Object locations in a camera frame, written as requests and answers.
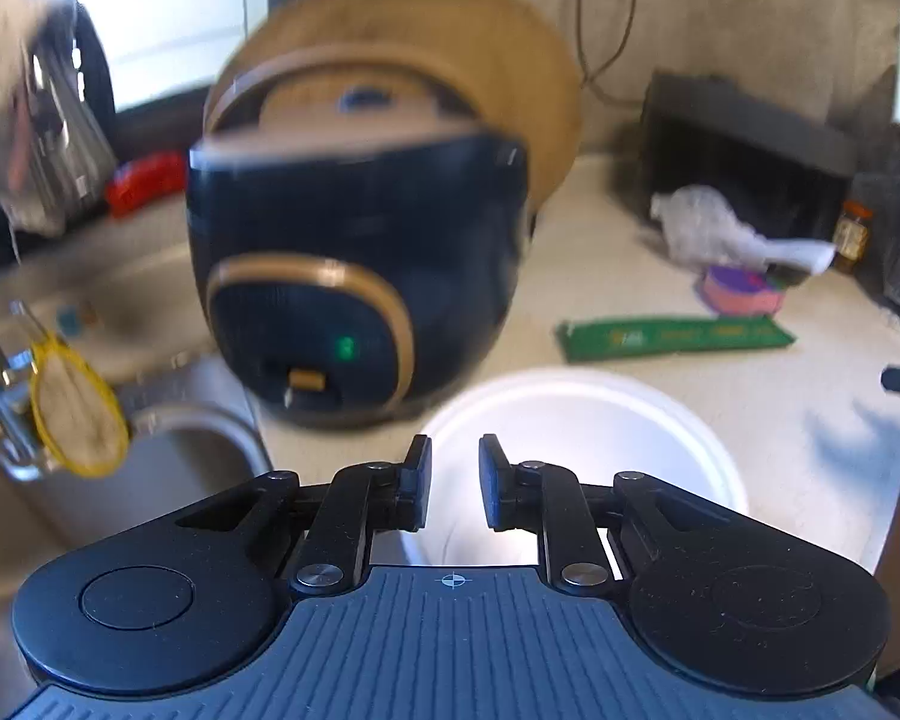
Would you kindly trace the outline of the white paper noodle bowl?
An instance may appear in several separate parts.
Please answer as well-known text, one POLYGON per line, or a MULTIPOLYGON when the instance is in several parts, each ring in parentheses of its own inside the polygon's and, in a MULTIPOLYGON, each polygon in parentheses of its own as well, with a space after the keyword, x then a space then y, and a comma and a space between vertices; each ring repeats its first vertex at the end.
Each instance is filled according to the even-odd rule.
POLYGON ((512 463, 566 466, 582 483, 610 486, 645 472, 738 514, 745 483, 725 445, 685 405, 628 377, 544 367, 498 377, 453 398, 425 425, 432 479, 425 527, 403 533, 416 566, 528 566, 536 538, 487 527, 479 439, 494 434, 512 463))

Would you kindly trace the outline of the green snack wrapper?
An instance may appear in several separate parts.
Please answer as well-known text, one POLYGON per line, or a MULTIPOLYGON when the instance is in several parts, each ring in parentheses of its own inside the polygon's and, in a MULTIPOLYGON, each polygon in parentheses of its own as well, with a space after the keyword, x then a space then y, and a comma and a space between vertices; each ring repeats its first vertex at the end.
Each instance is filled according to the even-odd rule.
POLYGON ((795 337, 770 317, 639 317, 564 322, 554 330, 567 362, 788 348, 795 337))

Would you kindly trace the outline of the glass jar with orange lid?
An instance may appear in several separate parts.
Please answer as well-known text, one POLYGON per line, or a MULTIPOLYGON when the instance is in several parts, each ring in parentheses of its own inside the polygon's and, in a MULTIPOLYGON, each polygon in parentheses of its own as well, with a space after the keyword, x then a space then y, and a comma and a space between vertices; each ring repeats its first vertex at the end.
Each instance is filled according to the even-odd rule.
POLYGON ((855 200, 845 200, 834 227, 834 266, 850 273, 865 259, 870 242, 873 211, 855 200))

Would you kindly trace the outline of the purple pink sponge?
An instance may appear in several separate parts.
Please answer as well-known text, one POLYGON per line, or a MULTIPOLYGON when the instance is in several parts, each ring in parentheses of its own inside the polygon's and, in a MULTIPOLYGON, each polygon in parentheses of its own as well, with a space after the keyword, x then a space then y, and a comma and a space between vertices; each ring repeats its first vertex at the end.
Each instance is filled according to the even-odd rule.
POLYGON ((735 266, 709 266, 699 293, 720 316, 774 316, 784 304, 782 289, 775 288, 761 273, 735 266))

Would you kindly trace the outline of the black square appliance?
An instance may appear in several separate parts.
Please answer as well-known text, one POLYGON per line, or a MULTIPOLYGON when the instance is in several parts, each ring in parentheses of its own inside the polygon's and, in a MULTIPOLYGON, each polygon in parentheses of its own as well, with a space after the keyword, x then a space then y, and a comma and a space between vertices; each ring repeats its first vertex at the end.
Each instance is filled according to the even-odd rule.
POLYGON ((640 115, 635 196, 650 215, 657 193, 715 188, 738 220, 768 238, 832 238, 857 169, 837 128, 711 76, 657 71, 640 115))

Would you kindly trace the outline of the crumpled clear plastic bag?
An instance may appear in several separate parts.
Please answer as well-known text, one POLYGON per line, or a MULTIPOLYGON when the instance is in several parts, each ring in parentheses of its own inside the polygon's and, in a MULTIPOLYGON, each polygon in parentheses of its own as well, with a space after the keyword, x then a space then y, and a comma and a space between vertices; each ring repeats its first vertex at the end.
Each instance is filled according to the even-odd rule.
POLYGON ((686 185, 673 193, 654 193, 650 217, 660 224, 670 259, 689 266, 738 266, 766 271, 782 265, 824 273, 836 246, 818 239, 769 239, 743 223, 715 188, 686 185))

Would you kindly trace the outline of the navy gold rice cooker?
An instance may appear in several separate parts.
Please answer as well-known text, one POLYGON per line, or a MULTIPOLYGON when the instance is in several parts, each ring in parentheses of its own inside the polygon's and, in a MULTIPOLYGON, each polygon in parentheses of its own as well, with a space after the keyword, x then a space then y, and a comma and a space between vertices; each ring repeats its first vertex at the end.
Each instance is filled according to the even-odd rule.
POLYGON ((222 358, 305 426, 388 421, 493 348, 528 239, 528 151, 420 50, 297 49, 238 73, 188 156, 222 358))

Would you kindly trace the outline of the steel sink faucet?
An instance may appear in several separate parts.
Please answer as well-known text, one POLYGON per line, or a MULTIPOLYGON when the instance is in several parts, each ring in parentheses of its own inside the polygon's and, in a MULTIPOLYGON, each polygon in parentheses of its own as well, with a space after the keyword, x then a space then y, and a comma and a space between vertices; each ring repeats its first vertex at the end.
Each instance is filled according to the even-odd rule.
POLYGON ((0 465, 16 481, 35 481, 45 465, 45 447, 37 437, 30 408, 29 385, 34 374, 32 351, 8 358, 0 346, 0 465))

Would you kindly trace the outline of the red object by window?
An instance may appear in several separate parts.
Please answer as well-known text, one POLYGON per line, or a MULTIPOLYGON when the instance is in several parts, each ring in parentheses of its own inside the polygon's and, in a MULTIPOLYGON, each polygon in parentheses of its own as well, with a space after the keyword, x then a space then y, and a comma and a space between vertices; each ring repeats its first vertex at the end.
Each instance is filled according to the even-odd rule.
POLYGON ((185 190, 187 163, 180 151, 160 151, 130 161, 113 174, 105 188, 110 215, 130 216, 155 200, 185 190))

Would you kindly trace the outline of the round wooden cutting board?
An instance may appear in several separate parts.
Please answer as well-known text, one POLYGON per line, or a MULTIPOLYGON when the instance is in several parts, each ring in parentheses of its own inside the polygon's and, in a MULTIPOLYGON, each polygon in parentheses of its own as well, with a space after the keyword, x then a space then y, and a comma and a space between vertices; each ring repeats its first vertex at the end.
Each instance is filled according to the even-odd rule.
POLYGON ((286 0, 211 86, 203 130, 274 125, 356 91, 438 104, 518 138, 533 211, 564 182, 582 138, 571 51, 523 0, 286 0))

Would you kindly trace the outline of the steel kettle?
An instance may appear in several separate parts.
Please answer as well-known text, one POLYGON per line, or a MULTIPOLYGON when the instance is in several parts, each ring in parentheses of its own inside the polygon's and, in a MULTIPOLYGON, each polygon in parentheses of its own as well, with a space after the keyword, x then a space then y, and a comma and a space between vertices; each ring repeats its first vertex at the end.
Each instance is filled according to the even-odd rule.
POLYGON ((56 238, 116 171, 112 80, 77 0, 0 0, 0 206, 56 238))

